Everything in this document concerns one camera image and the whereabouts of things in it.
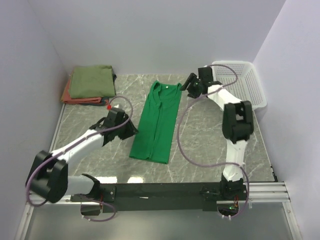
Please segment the bright green tank top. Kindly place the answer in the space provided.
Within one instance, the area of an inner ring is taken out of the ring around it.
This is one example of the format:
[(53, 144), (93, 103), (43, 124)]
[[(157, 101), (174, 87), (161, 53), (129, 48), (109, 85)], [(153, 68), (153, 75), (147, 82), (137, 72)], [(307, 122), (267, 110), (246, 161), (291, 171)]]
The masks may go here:
[(181, 83), (155, 81), (145, 100), (129, 157), (168, 164), (179, 111)]

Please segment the olive green graphic tank top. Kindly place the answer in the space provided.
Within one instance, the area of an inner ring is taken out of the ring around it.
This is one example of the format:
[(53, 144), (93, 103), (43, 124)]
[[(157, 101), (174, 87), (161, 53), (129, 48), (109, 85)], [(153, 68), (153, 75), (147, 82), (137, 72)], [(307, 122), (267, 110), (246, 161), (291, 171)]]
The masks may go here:
[(71, 74), (72, 99), (115, 97), (114, 71), (111, 65), (76, 66)]

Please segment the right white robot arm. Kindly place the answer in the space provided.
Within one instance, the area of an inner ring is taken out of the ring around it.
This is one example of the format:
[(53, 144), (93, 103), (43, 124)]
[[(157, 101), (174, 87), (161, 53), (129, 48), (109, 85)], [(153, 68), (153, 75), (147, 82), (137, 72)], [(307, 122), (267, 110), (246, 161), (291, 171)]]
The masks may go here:
[(254, 133), (254, 121), (251, 102), (235, 97), (226, 89), (238, 81), (237, 73), (229, 66), (219, 66), (231, 71), (235, 80), (227, 84), (215, 81), (214, 65), (211, 64), (198, 68), (198, 74), (191, 73), (180, 90), (188, 91), (187, 96), (195, 101), (206, 97), (223, 111), (222, 134), (226, 139), (227, 150), (219, 194), (222, 198), (230, 200), (247, 191), (244, 178), (248, 176), (243, 165), (248, 141)]

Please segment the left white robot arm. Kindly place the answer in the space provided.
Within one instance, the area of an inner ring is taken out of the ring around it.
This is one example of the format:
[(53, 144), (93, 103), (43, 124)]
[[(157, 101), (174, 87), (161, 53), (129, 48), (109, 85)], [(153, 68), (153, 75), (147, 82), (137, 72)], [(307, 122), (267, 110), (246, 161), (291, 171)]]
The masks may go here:
[(98, 120), (79, 138), (52, 152), (40, 151), (27, 177), (26, 193), (33, 192), (50, 203), (58, 202), (65, 195), (83, 195), (88, 201), (98, 200), (102, 192), (100, 181), (88, 174), (70, 176), (69, 165), (115, 138), (125, 140), (137, 133), (131, 116), (113, 107), (106, 117)]

